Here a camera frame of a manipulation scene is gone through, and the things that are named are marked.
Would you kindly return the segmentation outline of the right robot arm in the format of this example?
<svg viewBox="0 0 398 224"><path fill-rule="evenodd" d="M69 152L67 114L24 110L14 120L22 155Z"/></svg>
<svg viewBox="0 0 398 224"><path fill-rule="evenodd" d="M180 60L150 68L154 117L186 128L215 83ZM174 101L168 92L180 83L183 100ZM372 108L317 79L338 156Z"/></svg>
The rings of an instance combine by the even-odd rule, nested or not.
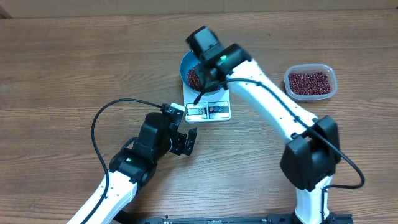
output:
<svg viewBox="0 0 398 224"><path fill-rule="evenodd" d="M206 26L186 43L199 61L200 91L218 86L247 101L272 126L285 145L282 172L296 188L295 217L300 223L328 221L326 187L341 160L338 128L333 119L318 119L277 87L238 44L224 47Z"/></svg>

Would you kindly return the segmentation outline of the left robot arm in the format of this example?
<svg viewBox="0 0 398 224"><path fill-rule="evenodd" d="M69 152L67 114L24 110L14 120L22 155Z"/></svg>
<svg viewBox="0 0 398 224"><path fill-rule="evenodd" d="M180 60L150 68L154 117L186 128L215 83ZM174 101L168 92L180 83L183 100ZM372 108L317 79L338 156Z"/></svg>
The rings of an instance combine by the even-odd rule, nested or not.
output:
<svg viewBox="0 0 398 224"><path fill-rule="evenodd" d="M110 223L155 174L158 161L168 152L189 156L197 128L188 134L178 132L184 112L173 108L146 115L139 135L124 146L109 164L94 194L69 223Z"/></svg>

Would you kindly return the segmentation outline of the white digital kitchen scale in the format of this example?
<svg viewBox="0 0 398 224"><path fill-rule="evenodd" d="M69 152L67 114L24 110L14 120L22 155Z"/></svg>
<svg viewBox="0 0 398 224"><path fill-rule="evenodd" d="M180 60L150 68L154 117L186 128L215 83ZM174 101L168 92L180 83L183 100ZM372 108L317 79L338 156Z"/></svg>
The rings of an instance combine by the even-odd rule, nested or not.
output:
<svg viewBox="0 0 398 224"><path fill-rule="evenodd" d="M188 123L204 123L215 121L229 121L231 119L231 103L229 91L219 90L205 93L197 104L195 98L199 92L183 84L184 107L187 112L185 121Z"/></svg>

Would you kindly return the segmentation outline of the red beans in bowl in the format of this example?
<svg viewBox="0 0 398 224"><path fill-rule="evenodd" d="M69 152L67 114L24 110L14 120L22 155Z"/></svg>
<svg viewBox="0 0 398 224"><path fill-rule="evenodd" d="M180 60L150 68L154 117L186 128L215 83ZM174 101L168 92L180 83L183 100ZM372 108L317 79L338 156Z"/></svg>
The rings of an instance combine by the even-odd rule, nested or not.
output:
<svg viewBox="0 0 398 224"><path fill-rule="evenodd" d="M187 85L192 90L202 91L203 89L207 88L207 86L204 86L199 79L199 76L197 73L198 67L199 67L199 63L192 66L185 72L185 81L186 81Z"/></svg>

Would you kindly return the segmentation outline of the blue metal bowl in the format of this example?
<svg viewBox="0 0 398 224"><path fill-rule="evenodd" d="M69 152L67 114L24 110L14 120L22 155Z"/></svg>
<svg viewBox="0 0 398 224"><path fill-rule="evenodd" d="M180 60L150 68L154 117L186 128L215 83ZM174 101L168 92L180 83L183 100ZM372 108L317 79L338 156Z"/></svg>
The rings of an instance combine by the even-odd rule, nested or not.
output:
<svg viewBox="0 0 398 224"><path fill-rule="evenodd" d="M180 76L183 81L183 95L196 97L200 94L203 87L200 83L198 72L196 68L199 65L199 60L196 58L192 50L188 51L180 63Z"/></svg>

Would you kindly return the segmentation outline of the clear plastic food container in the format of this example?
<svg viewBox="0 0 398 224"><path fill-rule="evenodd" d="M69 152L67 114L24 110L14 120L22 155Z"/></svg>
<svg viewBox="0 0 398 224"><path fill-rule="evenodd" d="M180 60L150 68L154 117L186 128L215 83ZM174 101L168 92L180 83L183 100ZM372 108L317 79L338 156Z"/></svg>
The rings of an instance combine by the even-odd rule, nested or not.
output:
<svg viewBox="0 0 398 224"><path fill-rule="evenodd" d="M334 70L325 64L301 64L290 67L284 75L286 94L295 101L326 100L338 90Z"/></svg>

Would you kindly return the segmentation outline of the red beans in container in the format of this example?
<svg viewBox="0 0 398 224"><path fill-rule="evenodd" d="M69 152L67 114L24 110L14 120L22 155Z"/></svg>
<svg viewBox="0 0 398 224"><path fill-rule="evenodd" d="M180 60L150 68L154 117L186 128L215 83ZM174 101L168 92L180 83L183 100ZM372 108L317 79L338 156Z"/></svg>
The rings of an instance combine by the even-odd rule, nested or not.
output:
<svg viewBox="0 0 398 224"><path fill-rule="evenodd" d="M325 95L331 93L328 75L324 72L289 73L289 87L296 95Z"/></svg>

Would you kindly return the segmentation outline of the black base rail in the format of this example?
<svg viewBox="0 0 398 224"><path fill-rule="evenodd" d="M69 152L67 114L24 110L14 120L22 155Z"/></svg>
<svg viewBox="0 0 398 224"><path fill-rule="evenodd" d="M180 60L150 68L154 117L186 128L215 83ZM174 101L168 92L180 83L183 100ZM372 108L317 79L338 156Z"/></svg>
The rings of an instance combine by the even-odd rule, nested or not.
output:
<svg viewBox="0 0 398 224"><path fill-rule="evenodd" d="M123 224L294 224L300 223L292 214L271 214L266 217L229 217L229 218L141 218L135 219L131 213L119 212L111 223Z"/></svg>

